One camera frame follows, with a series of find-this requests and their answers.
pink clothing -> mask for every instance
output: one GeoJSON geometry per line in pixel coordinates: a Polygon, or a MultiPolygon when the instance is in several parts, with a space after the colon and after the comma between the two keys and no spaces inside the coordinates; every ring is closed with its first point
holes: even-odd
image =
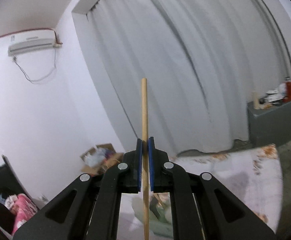
{"type": "Polygon", "coordinates": [[[36,214],[37,207],[33,202],[24,194],[19,194],[17,201],[14,203],[14,206],[18,206],[17,215],[14,221],[14,227],[12,231],[12,236],[21,227],[25,222],[36,214]]]}

gray curtain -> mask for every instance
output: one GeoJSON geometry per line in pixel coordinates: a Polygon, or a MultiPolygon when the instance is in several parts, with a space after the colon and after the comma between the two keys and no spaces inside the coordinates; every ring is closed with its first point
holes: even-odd
{"type": "Polygon", "coordinates": [[[149,135],[170,155],[248,140],[252,91],[274,89],[287,73],[253,0],[100,0],[87,16],[139,138],[140,80],[148,79],[149,135]]]}

white wall-mounted air conditioner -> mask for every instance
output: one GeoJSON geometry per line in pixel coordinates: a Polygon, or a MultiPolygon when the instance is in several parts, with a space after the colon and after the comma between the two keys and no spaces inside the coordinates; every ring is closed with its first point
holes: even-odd
{"type": "Polygon", "coordinates": [[[34,30],[17,33],[11,35],[8,56],[53,48],[56,46],[56,42],[56,35],[53,30],[34,30]]]}

open cardboard box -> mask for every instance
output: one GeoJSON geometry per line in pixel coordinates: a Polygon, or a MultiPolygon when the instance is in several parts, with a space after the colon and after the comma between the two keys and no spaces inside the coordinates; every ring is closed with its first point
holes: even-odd
{"type": "MultiPolygon", "coordinates": [[[[108,149],[111,150],[112,152],[114,152],[114,155],[111,156],[108,160],[106,160],[103,163],[100,163],[100,165],[96,166],[96,167],[90,167],[88,165],[84,165],[83,168],[81,169],[81,171],[83,173],[87,173],[91,176],[95,176],[95,175],[99,175],[99,174],[104,174],[105,171],[110,168],[111,166],[122,162],[123,159],[123,153],[116,153],[115,149],[113,148],[111,143],[106,143],[106,144],[99,144],[96,145],[97,148],[104,148],[104,149],[108,149]]],[[[84,157],[88,154],[93,154],[96,151],[96,149],[94,147],[92,147],[90,150],[88,150],[86,153],[82,154],[80,156],[80,158],[84,161],[84,157]]]]}

round metal pin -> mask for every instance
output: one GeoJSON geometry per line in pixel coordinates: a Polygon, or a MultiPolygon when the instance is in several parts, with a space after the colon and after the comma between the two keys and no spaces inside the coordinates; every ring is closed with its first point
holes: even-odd
{"type": "Polygon", "coordinates": [[[164,163],[164,165],[163,165],[166,169],[172,169],[173,168],[173,163],[171,163],[171,162],[166,162],[166,163],[164,163]]]}
{"type": "Polygon", "coordinates": [[[212,175],[210,173],[208,173],[208,172],[203,173],[201,176],[202,176],[202,178],[204,180],[210,180],[210,179],[212,179],[212,175]]]}
{"type": "Polygon", "coordinates": [[[87,180],[89,180],[90,179],[90,175],[88,175],[88,174],[82,174],[81,176],[80,176],[80,180],[81,181],[87,181],[87,180]]]}
{"type": "Polygon", "coordinates": [[[127,163],[120,163],[118,165],[119,170],[125,170],[128,167],[127,163]]]}

